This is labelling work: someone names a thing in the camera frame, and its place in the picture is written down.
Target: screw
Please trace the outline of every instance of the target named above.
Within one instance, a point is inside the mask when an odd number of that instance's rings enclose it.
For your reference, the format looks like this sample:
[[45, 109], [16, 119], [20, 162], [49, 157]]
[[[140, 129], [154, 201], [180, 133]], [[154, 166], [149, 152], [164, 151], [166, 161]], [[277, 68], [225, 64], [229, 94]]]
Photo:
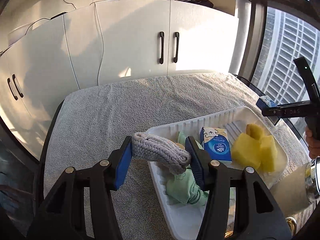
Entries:
[[252, 168], [252, 167], [246, 167], [245, 170], [246, 170], [248, 173], [254, 173], [254, 168]]
[[214, 166], [214, 167], [218, 167], [218, 166], [220, 165], [220, 162], [217, 161], [217, 160], [213, 160], [213, 161], [210, 162], [210, 164], [211, 164], [212, 166]]
[[66, 168], [66, 173], [72, 173], [75, 169], [73, 167]]
[[109, 165], [109, 161], [108, 161], [108, 160], [102, 160], [102, 161], [100, 162], [100, 165], [101, 165], [101, 166], [108, 166], [108, 165]]

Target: door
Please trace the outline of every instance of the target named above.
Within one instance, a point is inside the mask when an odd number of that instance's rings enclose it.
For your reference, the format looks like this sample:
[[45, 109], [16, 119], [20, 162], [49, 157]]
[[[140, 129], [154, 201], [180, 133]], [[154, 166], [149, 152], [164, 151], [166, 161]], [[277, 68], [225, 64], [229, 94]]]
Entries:
[[45, 134], [27, 111], [15, 88], [6, 54], [0, 57], [0, 116], [18, 141], [39, 160]]
[[103, 43], [95, 4], [64, 14], [64, 26], [79, 88], [97, 86]]
[[104, 47], [99, 85], [167, 75], [169, 0], [103, 1], [96, 7]]
[[168, 75], [227, 73], [237, 28], [238, 19], [227, 13], [171, 0]]
[[79, 90], [68, 53], [63, 15], [29, 32], [7, 50], [6, 57], [21, 93], [18, 98], [47, 134], [61, 101]]

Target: cabinet handle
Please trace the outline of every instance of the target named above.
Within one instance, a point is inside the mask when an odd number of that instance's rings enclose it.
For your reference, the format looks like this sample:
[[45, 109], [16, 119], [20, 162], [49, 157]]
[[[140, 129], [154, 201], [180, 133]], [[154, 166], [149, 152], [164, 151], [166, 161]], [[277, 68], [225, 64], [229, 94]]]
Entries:
[[14, 98], [15, 100], [18, 100], [18, 97], [14, 95], [14, 93], [13, 93], [13, 91], [12, 91], [12, 89], [11, 89], [11, 86], [10, 86], [10, 78], [8, 78], [7, 81], [8, 81], [8, 86], [9, 86], [9, 88], [10, 88], [10, 91], [11, 91], [11, 93], [12, 93], [12, 95], [13, 95], [13, 98]]
[[20, 95], [20, 97], [23, 98], [23, 94], [19, 91], [19, 89], [18, 89], [18, 87], [17, 87], [17, 84], [16, 84], [16, 82], [15, 82], [15, 78], [16, 78], [16, 75], [13, 74], [13, 75], [12, 75], [12, 79], [13, 79], [14, 85], [15, 85], [15, 87], [16, 87], [19, 95]]
[[177, 61], [178, 61], [178, 49], [179, 49], [179, 36], [180, 35], [179, 35], [178, 32], [175, 32], [174, 36], [177, 38], [177, 47], [176, 47], [176, 56], [173, 58], [173, 62], [177, 63]]
[[163, 50], [164, 50], [164, 32], [159, 32], [161, 37], [161, 58], [159, 59], [159, 63], [163, 64]]

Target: window frame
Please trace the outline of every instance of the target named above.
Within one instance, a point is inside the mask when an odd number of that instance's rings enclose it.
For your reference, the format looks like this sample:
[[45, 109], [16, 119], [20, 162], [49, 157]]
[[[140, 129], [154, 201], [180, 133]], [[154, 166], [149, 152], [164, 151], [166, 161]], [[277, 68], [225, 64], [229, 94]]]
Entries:
[[272, 7], [292, 14], [317, 28], [318, 30], [320, 30], [320, 17], [308, 0], [249, 1], [251, 2], [251, 16], [248, 38], [238, 75], [246, 78], [249, 81], [252, 81], [265, 35], [267, 7]]

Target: blue gripper pad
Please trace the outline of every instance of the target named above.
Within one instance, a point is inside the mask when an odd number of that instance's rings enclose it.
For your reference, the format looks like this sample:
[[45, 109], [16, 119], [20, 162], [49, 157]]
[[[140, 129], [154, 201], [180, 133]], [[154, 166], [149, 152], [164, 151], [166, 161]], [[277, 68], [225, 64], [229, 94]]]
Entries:
[[127, 136], [118, 150], [114, 150], [108, 160], [111, 162], [111, 169], [114, 170], [113, 190], [118, 190], [124, 183], [125, 177], [132, 158], [131, 136]]
[[190, 166], [193, 173], [193, 177], [195, 178], [196, 184], [203, 190], [203, 188], [205, 188], [204, 187], [204, 169], [195, 151], [195, 149], [199, 149], [199, 147], [192, 136], [189, 136], [186, 138], [185, 148], [186, 148], [186, 151], [191, 155]]

